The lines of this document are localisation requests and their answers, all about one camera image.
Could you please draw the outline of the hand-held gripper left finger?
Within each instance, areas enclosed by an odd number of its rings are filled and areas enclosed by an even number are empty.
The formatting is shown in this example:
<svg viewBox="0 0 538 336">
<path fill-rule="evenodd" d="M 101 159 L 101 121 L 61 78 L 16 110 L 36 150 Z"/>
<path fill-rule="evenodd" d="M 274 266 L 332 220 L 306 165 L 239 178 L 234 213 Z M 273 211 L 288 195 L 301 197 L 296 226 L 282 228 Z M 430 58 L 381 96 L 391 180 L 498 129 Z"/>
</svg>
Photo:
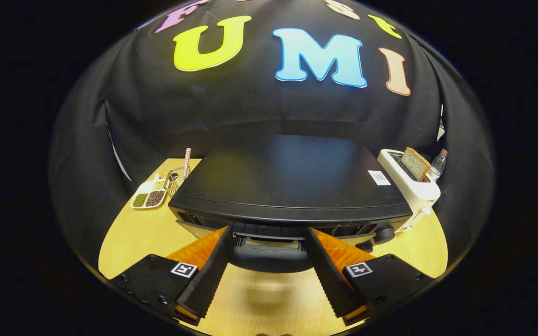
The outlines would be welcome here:
<svg viewBox="0 0 538 336">
<path fill-rule="evenodd" d="M 155 313 L 197 326 L 215 297 L 232 238 L 231 227 L 222 227 L 166 257 L 149 254 L 110 281 Z"/>
</svg>

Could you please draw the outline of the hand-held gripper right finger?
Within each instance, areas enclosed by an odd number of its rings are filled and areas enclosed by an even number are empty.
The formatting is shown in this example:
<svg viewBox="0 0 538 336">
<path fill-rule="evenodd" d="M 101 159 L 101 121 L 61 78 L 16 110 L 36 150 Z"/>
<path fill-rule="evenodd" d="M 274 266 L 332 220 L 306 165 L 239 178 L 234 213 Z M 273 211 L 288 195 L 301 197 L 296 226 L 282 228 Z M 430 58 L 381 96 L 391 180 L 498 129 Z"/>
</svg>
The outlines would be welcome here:
<svg viewBox="0 0 538 336">
<path fill-rule="evenodd" d="M 374 257 L 310 227 L 306 252 L 335 316 L 347 326 L 391 314 L 433 281 L 394 254 Z"/>
</svg>

